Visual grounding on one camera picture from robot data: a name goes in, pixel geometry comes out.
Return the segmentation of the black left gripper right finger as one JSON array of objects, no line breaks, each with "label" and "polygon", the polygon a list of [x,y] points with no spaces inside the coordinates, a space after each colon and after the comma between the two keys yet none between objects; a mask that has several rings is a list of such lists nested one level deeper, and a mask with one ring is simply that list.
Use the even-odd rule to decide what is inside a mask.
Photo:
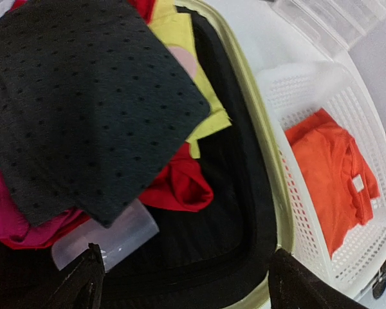
[{"label": "black left gripper right finger", "polygon": [[361,309],[364,306],[335,290],[284,249],[269,265],[268,288],[273,309]]}]

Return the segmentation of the magenta garment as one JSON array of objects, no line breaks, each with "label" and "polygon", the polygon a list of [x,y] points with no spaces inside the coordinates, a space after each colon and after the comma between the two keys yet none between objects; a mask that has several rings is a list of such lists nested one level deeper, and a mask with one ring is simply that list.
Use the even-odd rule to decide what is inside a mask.
[{"label": "magenta garment", "polygon": [[0,242],[7,247],[13,250],[49,248],[88,220],[85,212],[70,209],[38,227],[30,225],[10,197],[0,171]]}]

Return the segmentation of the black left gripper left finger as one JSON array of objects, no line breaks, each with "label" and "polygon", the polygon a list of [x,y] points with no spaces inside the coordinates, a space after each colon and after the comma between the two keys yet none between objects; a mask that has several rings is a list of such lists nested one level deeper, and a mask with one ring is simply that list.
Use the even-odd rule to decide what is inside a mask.
[{"label": "black left gripper left finger", "polygon": [[99,308],[105,268],[100,247],[88,248],[41,288],[40,308]]}]

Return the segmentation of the white perforated plastic basket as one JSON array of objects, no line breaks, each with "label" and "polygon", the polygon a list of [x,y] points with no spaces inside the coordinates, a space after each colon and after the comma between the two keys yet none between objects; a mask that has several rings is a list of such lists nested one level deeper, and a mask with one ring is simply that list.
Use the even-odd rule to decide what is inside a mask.
[{"label": "white perforated plastic basket", "polygon": [[286,64],[256,76],[284,169],[295,257],[355,298],[386,260],[386,140],[350,72]]}]

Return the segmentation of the pale green hard-shell suitcase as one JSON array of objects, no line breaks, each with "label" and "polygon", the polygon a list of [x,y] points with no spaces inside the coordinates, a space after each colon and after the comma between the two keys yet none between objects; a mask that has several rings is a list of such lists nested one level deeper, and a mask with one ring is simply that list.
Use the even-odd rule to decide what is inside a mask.
[{"label": "pale green hard-shell suitcase", "polygon": [[257,308],[268,300],[268,266],[277,247],[274,195],[227,40],[196,3],[176,4],[192,19],[199,63],[232,117],[202,139],[199,164],[214,190],[199,213],[151,209],[159,233],[108,272],[102,308]]}]

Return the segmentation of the orange garment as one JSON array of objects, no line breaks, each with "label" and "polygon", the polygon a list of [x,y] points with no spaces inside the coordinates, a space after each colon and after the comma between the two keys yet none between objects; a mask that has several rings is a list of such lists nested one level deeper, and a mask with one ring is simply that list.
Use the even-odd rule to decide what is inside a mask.
[{"label": "orange garment", "polygon": [[319,109],[286,131],[308,188],[329,254],[347,233],[373,219],[380,197],[375,175],[350,133]]}]

